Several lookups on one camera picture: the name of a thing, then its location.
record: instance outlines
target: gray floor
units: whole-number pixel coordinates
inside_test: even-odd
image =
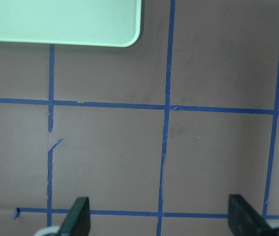
[[[158,233],[169,19],[170,1],[146,0],[131,47],[56,45],[62,102],[51,133],[49,45],[0,42],[0,98],[22,99],[0,99],[0,235],[46,226],[47,214],[34,212],[47,208],[47,153],[59,139],[52,209],[89,196],[91,236]],[[176,1],[162,200],[163,212],[182,214],[162,218],[163,236],[231,235],[230,193],[261,214],[267,204],[267,218],[279,221],[278,64],[279,0]],[[17,207],[34,212],[13,220]],[[64,217],[52,214],[52,224]]]

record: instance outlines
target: green board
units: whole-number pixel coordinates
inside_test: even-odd
[[[0,41],[127,47],[141,0],[0,0]]]

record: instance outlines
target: cardboard surface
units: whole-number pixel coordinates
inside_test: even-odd
[[[78,196],[91,235],[230,235],[231,193],[279,221],[279,0],[173,3],[128,48],[0,43],[0,235]]]

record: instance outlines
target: floor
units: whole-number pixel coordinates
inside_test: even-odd
[[[279,222],[279,0],[146,0],[128,48],[0,42],[0,235],[89,196],[91,236],[230,236],[230,193]]]

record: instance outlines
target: black plastic part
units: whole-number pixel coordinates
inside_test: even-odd
[[[234,236],[262,236],[272,230],[239,194],[229,195],[228,225]]]
[[[90,230],[88,197],[76,198],[70,212],[63,221],[57,236],[87,236]]]

